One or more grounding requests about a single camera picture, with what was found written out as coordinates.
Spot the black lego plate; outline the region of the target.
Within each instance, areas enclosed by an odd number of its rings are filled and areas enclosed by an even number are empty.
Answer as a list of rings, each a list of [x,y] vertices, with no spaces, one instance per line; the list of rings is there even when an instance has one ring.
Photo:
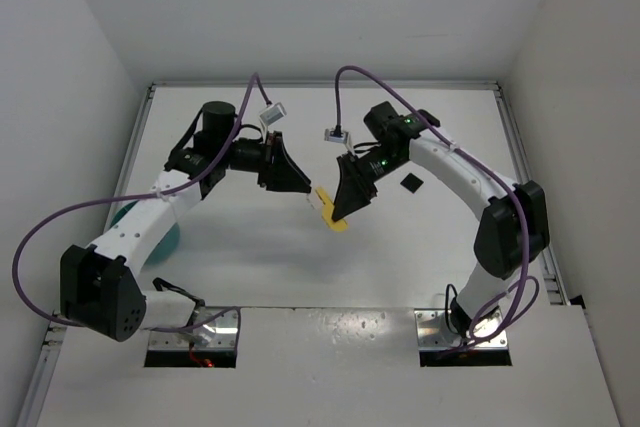
[[[400,182],[400,185],[412,194],[415,194],[423,184],[424,181],[413,173],[408,173]]]

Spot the yellow long lego brick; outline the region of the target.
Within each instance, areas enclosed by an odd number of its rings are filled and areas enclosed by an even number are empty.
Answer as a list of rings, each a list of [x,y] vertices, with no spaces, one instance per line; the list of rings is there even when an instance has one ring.
[[[321,208],[320,208],[321,217],[325,222],[325,224],[327,225],[327,227],[333,232],[337,232],[337,233],[345,232],[348,229],[348,223],[344,219],[335,221],[332,218],[335,205],[331,200],[331,198],[329,197],[328,193],[325,191],[325,189],[322,187],[316,187],[314,189],[314,192],[321,202]]]

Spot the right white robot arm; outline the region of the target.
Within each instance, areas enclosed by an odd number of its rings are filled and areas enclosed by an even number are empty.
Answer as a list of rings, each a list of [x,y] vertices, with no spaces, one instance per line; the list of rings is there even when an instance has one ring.
[[[376,140],[366,154],[338,157],[340,180],[331,213],[333,222],[368,206],[376,183],[406,163],[433,174],[456,194],[479,222],[473,245],[477,263],[452,301],[450,324],[463,336],[474,317],[493,310],[506,282],[524,259],[534,260],[550,243],[546,198],[534,181],[519,184],[490,176],[428,131],[424,110],[402,116],[388,102],[372,107],[364,124]]]

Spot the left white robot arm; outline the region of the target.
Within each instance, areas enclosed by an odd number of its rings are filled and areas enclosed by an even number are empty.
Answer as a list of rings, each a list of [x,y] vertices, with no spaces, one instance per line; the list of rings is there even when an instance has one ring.
[[[288,155],[280,132],[261,139],[238,131],[235,107],[205,103],[172,149],[151,197],[137,201],[86,247],[70,246],[60,261],[60,309],[69,320],[118,342],[138,330],[189,325],[203,300],[158,282],[142,290],[137,278],[152,251],[181,217],[203,201],[227,170],[254,173],[271,192],[311,191],[311,181]]]

